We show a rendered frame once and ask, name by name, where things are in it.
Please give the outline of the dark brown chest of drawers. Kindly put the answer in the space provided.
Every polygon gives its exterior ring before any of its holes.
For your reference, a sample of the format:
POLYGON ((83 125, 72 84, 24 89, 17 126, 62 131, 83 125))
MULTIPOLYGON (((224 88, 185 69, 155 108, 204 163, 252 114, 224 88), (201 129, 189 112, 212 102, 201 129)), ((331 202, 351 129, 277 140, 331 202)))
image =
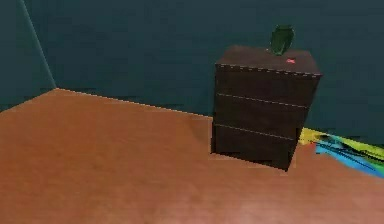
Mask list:
POLYGON ((229 47, 215 63, 211 151, 288 170, 321 77, 306 50, 229 47))

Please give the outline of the green vase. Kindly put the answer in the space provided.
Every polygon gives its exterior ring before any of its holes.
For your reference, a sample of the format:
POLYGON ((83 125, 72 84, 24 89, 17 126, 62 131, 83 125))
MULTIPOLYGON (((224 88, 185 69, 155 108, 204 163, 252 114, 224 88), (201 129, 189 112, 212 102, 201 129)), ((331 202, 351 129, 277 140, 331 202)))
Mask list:
POLYGON ((276 56, 282 56, 292 45, 295 36, 292 25, 277 25, 271 33, 270 49, 276 56))

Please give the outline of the yellow blue green cloth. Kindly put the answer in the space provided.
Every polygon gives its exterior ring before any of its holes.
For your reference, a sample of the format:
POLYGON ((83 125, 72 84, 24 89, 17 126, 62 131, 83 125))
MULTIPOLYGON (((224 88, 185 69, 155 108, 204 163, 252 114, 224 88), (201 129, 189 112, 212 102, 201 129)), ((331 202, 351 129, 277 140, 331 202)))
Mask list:
POLYGON ((384 179, 384 148, 304 128, 302 145, 314 145, 316 154, 327 154, 343 165, 384 179))

